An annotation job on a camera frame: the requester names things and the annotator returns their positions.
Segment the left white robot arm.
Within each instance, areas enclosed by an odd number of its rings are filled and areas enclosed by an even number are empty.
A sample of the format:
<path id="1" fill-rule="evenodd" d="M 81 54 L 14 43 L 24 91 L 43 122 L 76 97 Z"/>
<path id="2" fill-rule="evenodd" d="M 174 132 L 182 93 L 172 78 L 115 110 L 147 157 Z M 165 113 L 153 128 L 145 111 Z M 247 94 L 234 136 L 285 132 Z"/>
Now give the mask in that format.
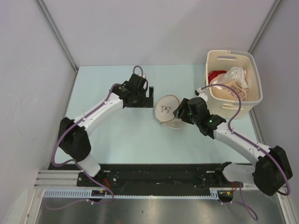
<path id="1" fill-rule="evenodd" d="M 113 84 L 108 95 L 87 112 L 75 119 L 65 117 L 61 120 L 58 147 L 88 174 L 87 181 L 92 186 L 102 184 L 103 174 L 100 173 L 100 165 L 91 155 L 90 135 L 101 122 L 118 110 L 152 108 L 153 93 L 154 87 L 149 86 L 146 75 L 133 73 L 128 81 Z"/>

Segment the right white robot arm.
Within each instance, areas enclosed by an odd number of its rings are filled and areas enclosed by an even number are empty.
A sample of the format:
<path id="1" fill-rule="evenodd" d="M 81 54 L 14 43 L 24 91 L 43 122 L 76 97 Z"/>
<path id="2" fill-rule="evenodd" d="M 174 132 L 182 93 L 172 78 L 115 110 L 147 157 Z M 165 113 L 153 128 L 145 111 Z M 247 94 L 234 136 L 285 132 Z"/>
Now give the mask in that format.
<path id="1" fill-rule="evenodd" d="M 229 127 L 224 118 L 211 114 L 205 100 L 200 97 L 184 98 L 173 114 L 175 118 L 197 126 L 204 136 L 229 146 L 250 162 L 249 165 L 222 164 L 220 173 L 215 176 L 220 187 L 227 187 L 231 182 L 242 182 L 255 185 L 264 194 L 272 196 L 286 186 L 284 195 L 290 194 L 288 181 L 293 173 L 283 148 L 270 147 L 241 135 Z"/>

